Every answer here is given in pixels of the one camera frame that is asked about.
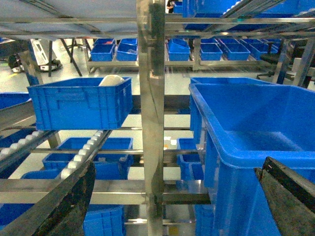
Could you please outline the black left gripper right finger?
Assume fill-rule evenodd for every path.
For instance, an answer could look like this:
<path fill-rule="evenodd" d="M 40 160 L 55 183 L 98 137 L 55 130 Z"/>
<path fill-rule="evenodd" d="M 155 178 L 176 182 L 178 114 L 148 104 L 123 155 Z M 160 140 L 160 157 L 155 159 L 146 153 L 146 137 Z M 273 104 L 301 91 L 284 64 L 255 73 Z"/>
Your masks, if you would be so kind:
<path fill-rule="evenodd" d="M 315 184 L 270 156 L 254 172 L 280 234 L 313 236 Z"/>

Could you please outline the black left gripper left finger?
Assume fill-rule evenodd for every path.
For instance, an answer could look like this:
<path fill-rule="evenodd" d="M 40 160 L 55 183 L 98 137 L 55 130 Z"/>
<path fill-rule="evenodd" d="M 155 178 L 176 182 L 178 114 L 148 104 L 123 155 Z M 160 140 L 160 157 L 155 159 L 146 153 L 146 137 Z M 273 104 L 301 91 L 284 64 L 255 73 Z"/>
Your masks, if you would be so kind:
<path fill-rule="evenodd" d="M 83 236 L 95 183 L 89 160 L 49 194 L 0 231 L 2 236 Z"/>

